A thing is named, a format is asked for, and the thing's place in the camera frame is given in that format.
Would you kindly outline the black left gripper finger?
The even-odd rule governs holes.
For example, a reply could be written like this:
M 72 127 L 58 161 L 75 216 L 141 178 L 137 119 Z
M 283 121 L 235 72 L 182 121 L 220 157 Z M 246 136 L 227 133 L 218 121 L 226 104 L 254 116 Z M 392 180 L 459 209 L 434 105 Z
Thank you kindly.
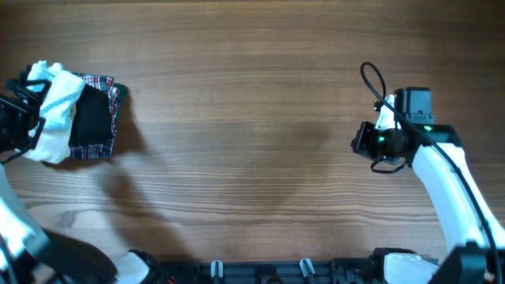
M 39 110 L 45 100 L 51 82 L 49 80 L 8 80 L 6 88 L 13 94 L 6 102 L 20 110 Z
M 32 150 L 36 148 L 40 135 L 43 131 L 46 119 L 42 117 L 26 117 L 23 119 L 23 149 Z

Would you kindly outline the light blue striped garment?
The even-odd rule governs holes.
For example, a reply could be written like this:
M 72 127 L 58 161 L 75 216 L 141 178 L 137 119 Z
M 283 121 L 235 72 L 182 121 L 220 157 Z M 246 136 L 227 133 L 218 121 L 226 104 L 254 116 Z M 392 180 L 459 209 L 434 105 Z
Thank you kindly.
M 80 98 L 85 86 L 84 80 L 64 70 L 61 63 L 55 62 L 49 66 L 46 61 L 32 65 L 27 81 L 34 80 L 50 82 L 50 88 L 40 107 L 40 116 L 46 119 L 44 128 L 50 131 L 70 129 L 70 110 Z

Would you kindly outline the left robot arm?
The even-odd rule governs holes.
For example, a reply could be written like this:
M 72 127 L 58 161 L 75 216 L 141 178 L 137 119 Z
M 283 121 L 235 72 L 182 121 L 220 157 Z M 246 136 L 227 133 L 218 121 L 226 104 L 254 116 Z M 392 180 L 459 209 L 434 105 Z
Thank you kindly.
M 12 95 L 1 97 L 1 165 L 36 147 L 45 125 L 40 108 L 51 83 L 9 80 Z M 39 267 L 49 267 L 50 283 L 142 283 L 150 267 L 136 253 L 112 260 L 83 241 L 45 230 L 31 216 L 1 174 L 1 281 L 33 283 Z

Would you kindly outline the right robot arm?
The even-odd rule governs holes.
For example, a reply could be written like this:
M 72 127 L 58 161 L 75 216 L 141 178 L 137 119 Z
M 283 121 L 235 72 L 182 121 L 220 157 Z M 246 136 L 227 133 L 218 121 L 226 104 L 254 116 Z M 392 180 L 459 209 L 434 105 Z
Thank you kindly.
M 378 277 L 387 283 L 502 283 L 504 228 L 475 183 L 462 142 L 450 125 L 437 125 L 427 88 L 378 95 L 377 122 L 361 123 L 351 142 L 354 153 L 409 167 L 421 180 L 443 229 L 448 254 L 440 264 L 415 252 L 389 249 L 379 258 Z

